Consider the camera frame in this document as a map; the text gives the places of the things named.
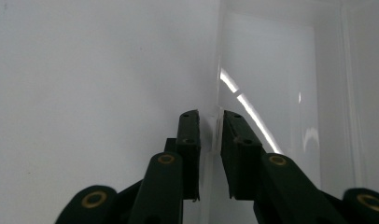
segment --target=brass screw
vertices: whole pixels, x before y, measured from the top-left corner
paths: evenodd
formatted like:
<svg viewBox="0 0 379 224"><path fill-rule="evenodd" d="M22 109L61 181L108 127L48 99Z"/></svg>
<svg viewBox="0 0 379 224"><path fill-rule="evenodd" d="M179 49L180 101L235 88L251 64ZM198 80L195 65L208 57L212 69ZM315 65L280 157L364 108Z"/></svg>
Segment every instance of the brass screw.
<svg viewBox="0 0 379 224"><path fill-rule="evenodd" d="M158 158L158 162L160 162L162 164L170 164L170 163L172 163L174 161L175 161L175 157L171 156L171 155L161 155Z"/></svg>
<svg viewBox="0 0 379 224"><path fill-rule="evenodd" d="M104 203L106 199L107 199L107 194L104 191L97 190L85 196L82 199L81 204L85 208L94 208Z"/></svg>
<svg viewBox="0 0 379 224"><path fill-rule="evenodd" d="M284 166L286 165L288 162L286 161L286 159L284 159L283 157L281 156L272 156L269 158L269 161L276 164L276 165L280 165L280 166Z"/></svg>
<svg viewBox="0 0 379 224"><path fill-rule="evenodd" d="M373 211L379 212L379 199L370 194L359 194L358 201L363 205L371 208Z"/></svg>

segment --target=clear plastic container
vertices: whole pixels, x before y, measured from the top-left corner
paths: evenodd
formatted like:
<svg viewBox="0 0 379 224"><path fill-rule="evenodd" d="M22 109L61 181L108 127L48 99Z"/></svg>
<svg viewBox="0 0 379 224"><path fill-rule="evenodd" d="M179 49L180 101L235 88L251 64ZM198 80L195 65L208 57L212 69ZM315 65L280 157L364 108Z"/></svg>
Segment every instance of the clear plastic container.
<svg viewBox="0 0 379 224"><path fill-rule="evenodd" d="M379 191L379 0L0 0L0 223L121 191L201 115L184 223L256 223L229 199L224 109L326 192Z"/></svg>

